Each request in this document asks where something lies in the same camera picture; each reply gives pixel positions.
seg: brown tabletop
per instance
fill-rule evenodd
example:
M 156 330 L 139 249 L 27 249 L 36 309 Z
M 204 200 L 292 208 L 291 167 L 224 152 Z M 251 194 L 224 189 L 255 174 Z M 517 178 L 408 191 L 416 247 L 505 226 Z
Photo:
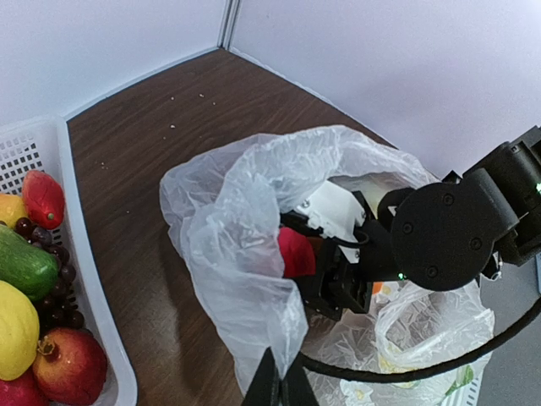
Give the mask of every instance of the brown tabletop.
M 101 282 L 139 383 L 139 405 L 238 406 L 231 355 L 195 298 L 159 206 L 163 174 L 252 134 L 362 125 L 285 80 L 216 51 L 69 122 Z

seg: red object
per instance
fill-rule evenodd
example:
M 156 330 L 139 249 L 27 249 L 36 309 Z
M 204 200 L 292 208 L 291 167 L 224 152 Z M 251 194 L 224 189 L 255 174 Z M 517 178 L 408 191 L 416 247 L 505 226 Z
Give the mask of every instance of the red object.
M 0 380 L 2 406 L 48 406 L 49 401 L 37 387 L 32 369 L 14 381 Z
M 38 387 L 52 401 L 90 406 L 103 390 L 107 357 L 90 334 L 55 328 L 40 341 L 32 368 Z
M 64 219 L 66 200 L 62 187 L 51 176 L 29 171 L 23 182 L 23 202 L 30 220 L 47 230 L 58 228 Z
M 284 277 L 315 275 L 315 255 L 312 244 L 302 234 L 287 227 L 278 235 L 281 256 L 286 264 Z

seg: yellow fruit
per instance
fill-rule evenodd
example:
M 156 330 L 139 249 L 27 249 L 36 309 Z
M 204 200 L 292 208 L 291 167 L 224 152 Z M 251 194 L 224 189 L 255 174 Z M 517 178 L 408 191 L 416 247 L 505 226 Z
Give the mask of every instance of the yellow fruit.
M 0 281 L 0 379 L 14 381 L 36 359 L 40 321 L 19 290 Z
M 23 198 L 0 194 L 0 222 L 5 222 L 9 228 L 15 228 L 15 223 L 21 217 L 28 217 Z

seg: transparent plastic bag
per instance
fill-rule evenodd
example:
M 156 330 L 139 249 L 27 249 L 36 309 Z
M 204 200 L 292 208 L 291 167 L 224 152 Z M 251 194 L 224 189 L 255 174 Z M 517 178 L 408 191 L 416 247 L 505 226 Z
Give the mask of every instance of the transparent plastic bag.
M 169 235 L 235 359 L 243 392 L 268 347 L 284 376 L 308 331 L 295 283 L 281 278 L 280 212 L 328 178 L 369 173 L 392 173 L 414 188 L 436 180 L 414 156 L 332 126 L 255 135 L 197 156 L 161 181 Z
M 494 313 L 482 306 L 475 282 L 444 293 L 404 285 L 386 304 L 373 298 L 368 315 L 347 312 L 336 324 L 314 315 L 303 351 L 328 364 L 395 373 L 454 359 L 492 338 Z M 433 406 L 479 377 L 489 359 L 396 385 L 309 379 L 320 406 Z

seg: green avocado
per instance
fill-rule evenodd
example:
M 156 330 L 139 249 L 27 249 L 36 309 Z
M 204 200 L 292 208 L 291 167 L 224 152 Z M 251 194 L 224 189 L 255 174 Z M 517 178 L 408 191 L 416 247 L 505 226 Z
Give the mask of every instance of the green avocado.
M 0 281 L 9 283 L 35 302 L 51 292 L 57 279 L 54 256 L 0 225 Z

